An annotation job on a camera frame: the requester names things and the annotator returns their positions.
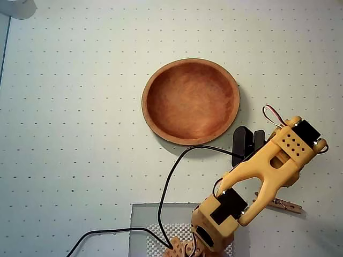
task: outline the hole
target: hole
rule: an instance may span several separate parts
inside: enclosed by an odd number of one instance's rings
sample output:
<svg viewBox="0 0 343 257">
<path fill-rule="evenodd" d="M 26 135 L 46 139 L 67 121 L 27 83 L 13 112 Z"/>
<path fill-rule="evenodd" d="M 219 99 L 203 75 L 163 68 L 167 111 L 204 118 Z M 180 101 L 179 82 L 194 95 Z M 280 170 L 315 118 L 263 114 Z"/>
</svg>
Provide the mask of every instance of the hole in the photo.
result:
<svg viewBox="0 0 343 257">
<path fill-rule="evenodd" d="M 211 236 L 201 226 L 197 227 L 197 233 L 209 247 L 213 246 L 213 240 Z"/>
</svg>

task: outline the dotted grid surface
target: dotted grid surface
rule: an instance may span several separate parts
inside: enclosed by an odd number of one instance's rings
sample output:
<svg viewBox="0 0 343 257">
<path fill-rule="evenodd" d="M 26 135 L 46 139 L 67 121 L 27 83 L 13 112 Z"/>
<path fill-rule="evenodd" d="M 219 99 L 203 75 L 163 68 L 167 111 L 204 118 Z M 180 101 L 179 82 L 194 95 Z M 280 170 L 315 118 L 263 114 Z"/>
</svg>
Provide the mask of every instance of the dotted grid surface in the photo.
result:
<svg viewBox="0 0 343 257">
<path fill-rule="evenodd" d="M 159 201 L 184 147 L 149 130 L 140 97 L 161 65 L 188 57 L 222 65 L 240 85 L 237 119 L 211 145 L 229 148 L 239 125 L 269 134 L 264 103 L 305 117 L 330 143 L 278 193 L 303 215 L 266 209 L 240 228 L 247 255 L 342 255 L 342 1 L 36 4 L 11 21 L 0 90 L 0 256 L 65 256 L 86 231 L 129 226 L 132 203 Z M 190 153 L 166 201 L 201 202 L 229 160 Z M 258 186 L 235 188 L 251 202 Z M 120 234 L 91 237 L 78 256 L 127 253 Z"/>
</svg>

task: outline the white object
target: white object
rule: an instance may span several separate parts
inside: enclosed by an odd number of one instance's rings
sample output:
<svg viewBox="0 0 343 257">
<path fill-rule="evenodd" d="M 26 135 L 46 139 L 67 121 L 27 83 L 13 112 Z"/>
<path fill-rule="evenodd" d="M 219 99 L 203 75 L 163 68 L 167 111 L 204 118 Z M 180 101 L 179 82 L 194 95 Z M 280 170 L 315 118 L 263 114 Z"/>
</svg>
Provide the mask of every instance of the white object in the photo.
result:
<svg viewBox="0 0 343 257">
<path fill-rule="evenodd" d="M 27 19 L 36 11 L 33 0 L 0 0 L 0 12 L 19 19 Z"/>
</svg>

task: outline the cable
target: cable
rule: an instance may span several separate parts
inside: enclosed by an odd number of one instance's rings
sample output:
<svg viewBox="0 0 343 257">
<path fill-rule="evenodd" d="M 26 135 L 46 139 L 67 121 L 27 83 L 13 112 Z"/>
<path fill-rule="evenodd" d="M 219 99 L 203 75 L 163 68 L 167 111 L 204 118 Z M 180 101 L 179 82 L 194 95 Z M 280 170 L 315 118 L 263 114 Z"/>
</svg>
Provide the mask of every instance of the cable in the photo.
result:
<svg viewBox="0 0 343 257">
<path fill-rule="evenodd" d="M 161 221 L 161 213 L 162 213 L 162 206 L 163 206 L 163 202 L 164 202 L 164 199 L 165 199 L 165 196 L 166 196 L 166 193 L 167 193 L 167 189 L 168 189 L 168 184 L 169 184 L 169 181 L 173 175 L 173 172 L 174 170 L 176 169 L 177 165 L 179 164 L 179 162 L 181 161 L 181 159 L 189 152 L 189 151 L 192 151 L 194 149 L 198 149 L 198 148 L 203 148 L 203 149 L 209 149 L 209 150 L 213 150 L 213 151 L 216 151 L 216 152 L 220 152 L 220 153 L 223 153 L 223 154 L 228 154 L 228 155 L 231 155 L 231 156 L 235 156 L 237 158 L 241 158 L 243 159 L 243 156 L 241 155 L 238 155 L 238 154 L 235 154 L 235 153 L 232 153 L 230 151 L 227 151 L 225 149 L 222 149 L 222 148 L 219 148 L 219 147 L 214 147 L 214 146 L 204 146 L 204 145 L 199 145 L 199 146 L 192 146 L 192 147 L 189 147 L 187 148 L 185 151 L 183 151 L 183 153 L 177 158 L 177 160 L 175 161 L 173 167 L 171 168 L 170 172 L 169 172 L 169 175 L 166 179 L 166 182 L 165 182 L 165 186 L 163 188 L 163 192 L 162 192 L 162 196 L 161 196 L 161 200 L 160 200 L 160 203 L 159 203 L 159 209 L 158 209 L 158 213 L 157 213 L 157 220 L 158 220 L 158 223 L 159 223 L 159 226 L 160 226 L 160 229 L 162 231 L 162 234 L 165 238 L 165 240 L 167 241 L 166 243 L 161 239 L 159 238 L 158 236 L 156 236 L 156 234 L 154 234 L 151 230 L 147 229 L 147 228 L 123 228 L 123 229 L 107 229 L 107 230 L 93 230 L 93 231 L 89 231 L 85 234 L 83 234 L 80 239 L 76 242 L 76 244 L 74 245 L 74 247 L 70 250 L 70 252 L 68 253 L 68 255 L 66 257 L 70 257 L 73 252 L 76 250 L 76 248 L 79 246 L 79 244 L 87 237 L 87 236 L 90 236 L 90 235 L 94 235 L 94 234 L 107 234 L 107 233 L 119 233 L 119 232 L 128 232 L 128 231 L 145 231 L 147 233 L 149 233 L 151 236 L 153 236 L 158 242 L 160 242 L 162 245 L 164 245 L 165 247 L 169 248 L 169 249 L 173 249 L 173 245 L 171 244 L 164 228 L 163 228 L 163 225 L 162 225 L 162 221 Z"/>
<path fill-rule="evenodd" d="M 320 151 L 318 154 L 325 154 L 327 151 L 329 151 L 329 145 L 326 144 L 325 146 L 326 146 L 325 150 Z"/>
<path fill-rule="evenodd" d="M 78 247 L 78 245 L 88 236 L 90 235 L 94 235 L 94 234 L 108 234 L 108 233 L 120 233 L 120 232 L 128 232 L 128 231 L 145 231 L 147 233 L 149 233 L 151 236 L 153 236 L 158 242 L 160 242 L 161 244 L 163 244 L 165 247 L 169 246 L 163 242 L 158 236 L 156 236 L 153 232 L 151 232 L 149 229 L 147 228 L 124 228 L 124 229 L 105 229 L 105 230 L 93 230 L 93 231 L 89 231 L 87 233 L 85 233 L 82 237 L 80 237 L 80 239 L 76 242 L 76 244 L 74 245 L 74 247 L 72 248 L 72 250 L 70 250 L 70 252 L 68 253 L 67 257 L 70 257 L 72 255 L 72 253 L 76 250 L 76 248 Z"/>
<path fill-rule="evenodd" d="M 192 232 L 192 238 L 193 238 L 193 251 L 192 251 L 192 253 L 191 253 L 191 255 L 189 257 L 194 257 L 195 252 L 197 250 L 197 239 L 195 237 L 194 232 Z"/>
<path fill-rule="evenodd" d="M 161 232 L 164 236 L 164 238 L 166 239 L 167 241 L 167 244 L 169 246 L 171 246 L 171 249 L 173 249 L 173 246 L 172 244 L 170 243 L 168 237 L 167 237 L 167 234 L 163 228 L 163 225 L 162 225 L 162 221 L 161 221 L 161 213 L 162 213 L 162 205 L 163 205 L 163 201 L 165 199 L 165 196 L 166 196 L 166 193 L 167 193 L 167 189 L 168 189 L 168 184 L 169 184 L 169 181 L 173 175 L 173 172 L 175 170 L 175 168 L 177 167 L 178 163 L 180 162 L 180 160 L 189 152 L 189 151 L 192 151 L 194 149 L 197 149 L 197 148 L 204 148 L 204 149 L 209 149 L 209 150 L 213 150 L 213 151 L 217 151 L 217 152 L 220 152 L 220 153 L 224 153 L 224 154 L 228 154 L 228 155 L 231 155 L 231 156 L 235 156 L 237 158 L 243 158 L 241 155 L 238 155 L 238 154 L 234 154 L 230 151 L 227 151 L 227 150 L 224 150 L 222 148 L 218 148 L 218 147 L 214 147 L 214 146 L 204 146 L 204 145 L 199 145 L 199 146 L 192 146 L 188 149 L 186 149 L 185 151 L 183 151 L 183 153 L 177 158 L 176 162 L 174 163 L 173 167 L 171 168 L 170 172 L 169 172 L 169 175 L 166 179 L 166 183 L 165 183 L 165 187 L 163 189 L 163 192 L 162 192 L 162 196 L 161 196 L 161 201 L 160 201 L 160 204 L 159 204 L 159 209 L 158 209 L 158 213 L 157 213 L 157 221 L 159 223 L 159 226 L 161 228 Z"/>
<path fill-rule="evenodd" d="M 269 111 L 271 111 L 276 117 L 277 119 L 279 120 L 279 122 L 281 123 L 282 126 L 280 126 L 279 124 L 275 123 L 274 121 L 272 121 L 271 118 L 268 117 L 268 115 L 266 114 L 266 111 L 265 109 L 268 108 Z M 279 115 L 279 113 L 269 104 L 265 104 L 263 107 L 262 107 L 262 113 L 263 113 L 263 116 L 269 120 L 272 124 L 274 124 L 276 127 L 278 128 L 282 128 L 283 126 L 287 126 L 287 124 L 284 122 L 284 120 L 281 118 L 281 116 Z"/>
<path fill-rule="evenodd" d="M 247 161 L 247 160 L 249 160 L 250 158 L 252 158 L 252 156 L 254 155 L 254 154 L 256 154 L 257 153 L 257 151 L 259 151 L 261 148 L 262 148 L 263 146 L 260 146 L 259 148 L 257 148 L 256 150 L 254 150 L 251 154 L 249 154 L 246 158 L 244 158 L 241 162 L 245 162 L 245 161 Z M 233 169 L 235 169 L 240 163 L 238 163 L 238 164 L 236 164 L 236 166 L 234 166 L 232 169 L 231 169 L 231 171 L 233 170 Z M 216 199 L 218 199 L 217 198 L 217 196 L 215 195 L 215 187 L 217 186 L 217 184 L 219 183 L 219 182 L 221 182 L 223 180 L 223 177 L 221 177 L 220 179 L 218 179 L 215 183 L 214 183 L 214 186 L 213 186 L 213 188 L 212 188 L 212 195 L 216 198 Z"/>
</svg>

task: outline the black cable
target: black cable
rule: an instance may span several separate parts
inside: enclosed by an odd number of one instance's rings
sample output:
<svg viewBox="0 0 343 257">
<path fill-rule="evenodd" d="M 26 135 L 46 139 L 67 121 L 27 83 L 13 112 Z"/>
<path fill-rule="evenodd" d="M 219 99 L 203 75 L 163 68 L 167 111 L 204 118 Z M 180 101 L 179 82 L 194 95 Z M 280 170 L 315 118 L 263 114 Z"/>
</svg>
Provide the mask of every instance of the black cable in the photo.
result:
<svg viewBox="0 0 343 257">
<path fill-rule="evenodd" d="M 108 233 L 120 233 L 120 232 L 128 232 L 128 231 L 145 231 L 147 233 L 149 233 L 151 236 L 153 236 L 158 242 L 160 242 L 161 244 L 163 244 L 165 247 L 169 246 L 163 242 L 161 240 L 161 238 L 159 238 L 158 236 L 156 236 L 152 231 L 150 231 L 147 228 L 124 228 L 124 229 L 104 229 L 104 230 L 93 230 L 93 231 L 89 231 L 87 233 L 85 233 L 82 237 L 80 237 L 80 239 L 76 242 L 76 244 L 74 245 L 74 247 L 72 248 L 72 250 L 70 250 L 70 252 L 68 253 L 67 257 L 70 257 L 72 255 L 72 253 L 76 250 L 76 248 L 78 247 L 78 245 L 88 236 L 90 235 L 94 235 L 94 234 L 108 234 Z"/>
<path fill-rule="evenodd" d="M 165 187 L 163 188 L 163 192 L 162 192 L 162 196 L 161 196 L 161 200 L 159 203 L 159 209 L 158 209 L 158 213 L 157 213 L 157 220 L 160 226 L 160 229 L 162 231 L 162 234 L 165 238 L 165 240 L 167 241 L 167 243 L 163 242 L 163 240 L 161 238 L 159 238 L 158 236 L 156 236 L 156 234 L 154 234 L 152 231 L 150 231 L 147 228 L 123 228 L 123 229 L 107 229 L 107 230 L 93 230 L 93 231 L 89 231 L 85 234 L 83 234 L 80 239 L 76 242 L 76 244 L 74 245 L 74 247 L 70 250 L 70 252 L 68 253 L 67 257 L 70 257 L 72 255 L 72 253 L 76 250 L 76 248 L 78 247 L 78 245 L 87 237 L 90 235 L 94 235 L 94 234 L 105 234 L 105 233 L 119 233 L 119 232 L 128 232 L 128 231 L 145 231 L 147 233 L 149 233 L 151 236 L 153 236 L 158 242 L 160 242 L 162 245 L 164 245 L 165 247 L 169 248 L 169 249 L 173 249 L 173 246 L 163 228 L 162 225 L 162 221 L 161 221 L 161 213 L 162 213 L 162 206 L 163 206 L 163 202 L 167 193 L 167 189 L 168 189 L 168 184 L 169 181 L 173 175 L 174 170 L 176 169 L 177 165 L 179 164 L 180 160 L 189 152 L 192 151 L 194 149 L 197 148 L 204 148 L 204 149 L 209 149 L 209 150 L 213 150 L 213 151 L 217 151 L 223 154 L 228 154 L 231 156 L 235 156 L 237 158 L 243 158 L 243 156 L 238 155 L 238 154 L 234 154 L 230 151 L 218 148 L 218 147 L 214 147 L 214 146 L 204 146 L 204 145 L 199 145 L 199 146 L 192 146 L 187 148 L 185 151 L 183 151 L 183 153 L 177 158 L 176 162 L 174 163 L 173 167 L 171 168 L 169 175 L 166 179 L 166 183 L 165 183 Z"/>
<path fill-rule="evenodd" d="M 246 158 L 240 156 L 239 158 L 243 159 L 241 162 L 245 162 L 245 161 L 249 160 L 250 158 L 252 158 L 253 155 L 256 154 L 257 151 L 259 151 L 263 146 L 264 146 L 264 145 L 260 146 L 260 147 L 257 148 L 256 150 L 254 150 L 254 151 L 253 151 L 251 154 L 249 154 Z M 231 171 L 232 171 L 233 169 L 235 169 L 240 163 L 238 163 L 238 164 L 236 164 L 236 166 L 232 167 Z M 221 182 L 222 180 L 223 180 L 223 177 L 221 177 L 220 179 L 218 179 L 218 180 L 214 183 L 214 186 L 213 186 L 213 188 L 212 188 L 212 195 L 213 195 L 216 199 L 217 199 L 217 196 L 215 195 L 215 187 L 216 187 L 217 184 L 218 184 L 219 182 Z"/>
<path fill-rule="evenodd" d="M 322 151 L 319 152 L 318 154 L 325 154 L 327 151 L 329 151 L 329 145 L 326 144 L 325 146 L 326 146 L 325 150 L 322 150 Z"/>
<path fill-rule="evenodd" d="M 173 167 L 171 168 L 170 172 L 169 172 L 169 175 L 166 179 L 166 183 L 165 183 L 165 187 L 163 189 L 163 192 L 162 192 L 162 196 L 161 196 L 161 201 L 160 201 L 160 204 L 159 204 L 159 209 L 158 209 L 158 212 L 157 212 L 157 221 L 159 223 L 159 226 L 161 228 L 161 231 L 162 231 L 162 234 L 163 236 L 165 237 L 166 241 L 167 241 L 167 244 L 171 247 L 171 249 L 173 249 L 173 246 L 171 244 L 171 242 L 169 241 L 168 237 L 167 237 L 167 234 L 163 228 L 163 225 L 162 225 L 162 221 L 161 221 L 161 213 L 162 213 L 162 206 L 163 206 L 163 201 L 165 199 L 165 196 L 166 196 L 166 193 L 167 193 L 167 189 L 168 189 L 168 184 L 169 184 L 169 181 L 173 175 L 173 172 L 175 170 L 175 168 L 177 167 L 178 163 L 180 162 L 180 160 L 189 152 L 189 151 L 192 151 L 194 149 L 197 149 L 197 148 L 204 148 L 204 149 L 209 149 L 209 150 L 213 150 L 213 151 L 217 151 L 217 152 L 221 152 L 221 153 L 224 153 L 224 154 L 228 154 L 228 155 L 231 155 L 231 156 L 235 156 L 237 158 L 242 158 L 241 155 L 238 155 L 238 154 L 234 154 L 230 151 L 227 151 L 227 150 L 224 150 L 224 149 L 221 149 L 221 148 L 218 148 L 218 147 L 214 147 L 214 146 L 203 146 L 203 145 L 199 145 L 199 146 L 192 146 L 190 148 L 187 148 L 185 151 L 183 151 L 183 153 L 177 158 L 176 162 L 174 163 Z"/>
</svg>

